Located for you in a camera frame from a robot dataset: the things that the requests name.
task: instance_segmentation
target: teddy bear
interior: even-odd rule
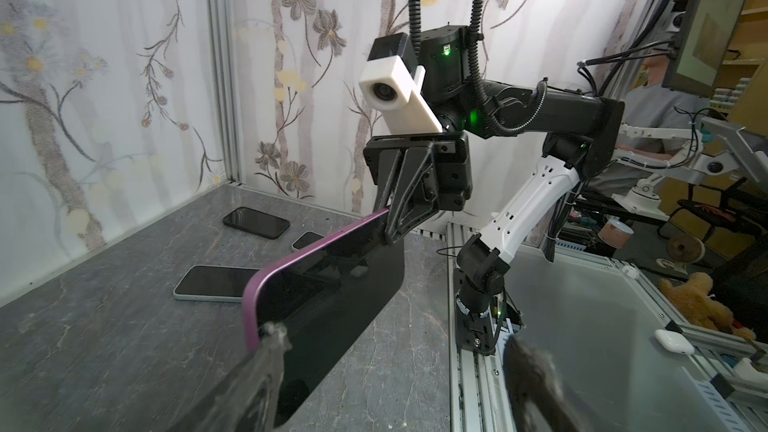
[[[677,287],[662,278],[659,290],[692,325],[755,340],[755,333],[735,322],[734,313],[728,307],[707,297],[712,290],[709,275],[696,272],[688,277],[688,282]]]

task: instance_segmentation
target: marble tabletop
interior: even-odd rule
[[[221,219],[291,221],[268,240]],[[263,267],[354,218],[222,186],[0,308],[7,430],[165,430],[245,354],[239,304],[182,302],[195,264]],[[449,428],[443,242],[408,234],[403,286],[281,430]]]

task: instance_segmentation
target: gray shirt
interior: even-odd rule
[[[684,92],[665,89],[660,83],[652,86],[640,86],[629,91],[624,98],[624,120],[635,127],[660,127],[665,129],[688,129],[690,118],[678,113],[675,107],[690,113],[696,113],[709,106],[707,99],[692,96]],[[629,138],[620,134],[617,144],[653,153],[668,153],[682,149],[683,139],[640,139]],[[619,163],[606,168],[592,178],[589,187],[610,197],[611,194],[626,194],[640,178],[648,177],[651,171],[622,166]]]

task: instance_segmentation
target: person's neck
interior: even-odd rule
[[[667,67],[649,67],[648,68],[648,81],[646,86],[655,86],[664,80],[664,74],[667,73]]]

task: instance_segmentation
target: floral wallpaper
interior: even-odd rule
[[[205,4],[0,0],[0,304],[225,180]]]
[[[361,215],[371,211],[375,187],[362,149],[387,130],[357,80],[375,38],[408,31],[406,2],[233,0],[246,184]],[[548,76],[553,85],[586,90],[575,63],[620,45],[643,2],[485,0],[483,73],[527,86]],[[422,27],[467,24],[470,5],[422,0]],[[541,133],[472,138],[476,187],[463,222],[484,225],[524,183],[542,141]]]

